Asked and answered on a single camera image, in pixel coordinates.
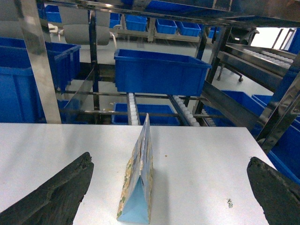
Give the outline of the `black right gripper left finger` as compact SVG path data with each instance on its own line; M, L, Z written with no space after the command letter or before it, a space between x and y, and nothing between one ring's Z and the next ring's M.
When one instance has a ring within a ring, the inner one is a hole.
M2 225L71 225L86 195L94 164L83 153L0 214Z

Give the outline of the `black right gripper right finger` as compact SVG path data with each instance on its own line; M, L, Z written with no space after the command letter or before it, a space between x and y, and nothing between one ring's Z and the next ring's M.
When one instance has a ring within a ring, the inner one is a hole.
M270 225L300 223L300 186L262 161L252 157L247 175L255 199Z

